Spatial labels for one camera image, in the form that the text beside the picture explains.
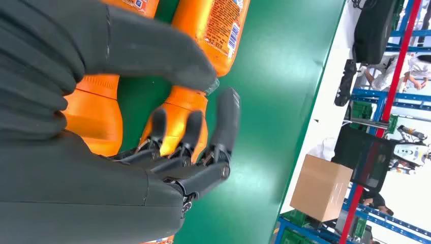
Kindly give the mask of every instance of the green conveyor belt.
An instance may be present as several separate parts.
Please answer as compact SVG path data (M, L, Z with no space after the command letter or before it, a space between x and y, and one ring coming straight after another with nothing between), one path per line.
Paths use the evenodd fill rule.
M169 22L178 0L161 0ZM215 126L218 92L241 96L241 123L229 180L194 203L176 244L268 243L310 120L344 0L251 0L238 55L209 97ZM137 145L150 113L169 95L161 78L123 78L122 149Z

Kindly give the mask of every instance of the robotic hand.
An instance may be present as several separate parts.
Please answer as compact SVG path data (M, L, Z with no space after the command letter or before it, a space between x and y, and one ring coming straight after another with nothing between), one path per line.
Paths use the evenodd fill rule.
M192 201L208 193L230 175L230 158L238 131L239 95L232 88L219 96L217 126L203 156L192 165L192 155L199 141L202 112L190 113L186 132L175 152L160 157L160 146L166 132L166 112L159 108L153 114L152 131L145 144L111 157L118 162L148 170L166 184L179 189L184 197L182 212L190 210Z
M195 165L199 112L171 155L158 153L163 110L137 154L92 154L61 113L85 74L161 75L205 91L217 78L212 65L187 35L97 0L4 0L0 13L0 243L142 243L175 234L192 201L229 176L236 92L222 93L217 128Z

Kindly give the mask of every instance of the cardboard box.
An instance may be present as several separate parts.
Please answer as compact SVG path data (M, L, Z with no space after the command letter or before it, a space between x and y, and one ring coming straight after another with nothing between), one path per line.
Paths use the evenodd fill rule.
M290 206L321 222L337 219L353 170L306 155Z

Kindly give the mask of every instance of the red metal pole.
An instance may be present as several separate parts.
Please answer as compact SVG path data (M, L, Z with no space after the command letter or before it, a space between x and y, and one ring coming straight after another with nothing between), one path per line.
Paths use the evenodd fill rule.
M421 2L422 2L421 0L415 0L413 2L412 13L410 14L409 23L407 24L407 29L403 36L403 42L401 44L401 49L399 51L398 62L396 63L394 76L388 93L388 98L386 101L385 108L383 110L383 116L382 116L383 121L389 121L389 118L390 118L390 112L392 109L393 101L395 100L396 88L398 86L399 77L401 74L401 68L403 67L404 60L406 59L407 49L409 47L410 38L412 37L413 27L415 25L415 20L419 12ZM381 138L383 137L384 132L385 132L384 130L378 129L376 136ZM349 234L350 226L352 225L353 217L355 216L355 212L356 212L356 207L359 204L359 200L361 198L362 192L363 192L363 187L357 186L355 194L353 195L349 212L347 214L346 223L344 225L343 232L341 234L340 244L346 244L347 235Z
M407 24L406 32L404 33L403 42L401 43L401 50L399 51L398 62L396 63L395 72L393 74L391 87L389 89L388 98L386 101L386 106L383 110L383 121L389 121L390 112L392 109L393 101L395 100L396 88L399 83L399 77L401 76L401 68L403 67L404 60L406 59L406 53L409 48L410 38L412 37L413 27L415 25L415 20L419 12L421 5L421 0L415 0L413 3L412 13L409 17L409 23ZM378 129L376 136L383 137L383 129Z

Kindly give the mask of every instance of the white shirt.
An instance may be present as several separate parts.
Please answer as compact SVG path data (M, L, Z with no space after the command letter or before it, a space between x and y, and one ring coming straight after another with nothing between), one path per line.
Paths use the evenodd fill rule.
M417 57L408 60L410 75L416 78L431 77L431 64L420 61Z

